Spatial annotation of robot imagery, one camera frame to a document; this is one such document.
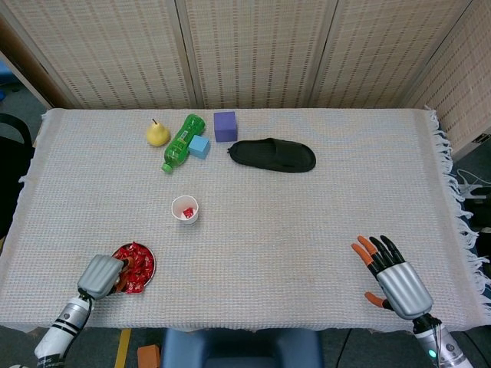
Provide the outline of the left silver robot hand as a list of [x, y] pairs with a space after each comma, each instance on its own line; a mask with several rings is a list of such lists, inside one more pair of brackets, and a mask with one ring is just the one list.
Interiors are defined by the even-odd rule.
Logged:
[[100, 300], [121, 292], [128, 281], [126, 272], [133, 266], [132, 257], [120, 260], [109, 255], [95, 255], [77, 283], [79, 295], [84, 299]]

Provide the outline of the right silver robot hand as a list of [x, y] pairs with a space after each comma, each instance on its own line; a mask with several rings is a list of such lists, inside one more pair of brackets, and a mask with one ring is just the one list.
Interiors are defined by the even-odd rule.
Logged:
[[433, 298], [413, 266], [388, 237], [359, 235], [351, 247], [384, 292], [383, 297], [365, 292], [371, 304], [393, 311], [404, 320], [415, 320], [430, 312]]

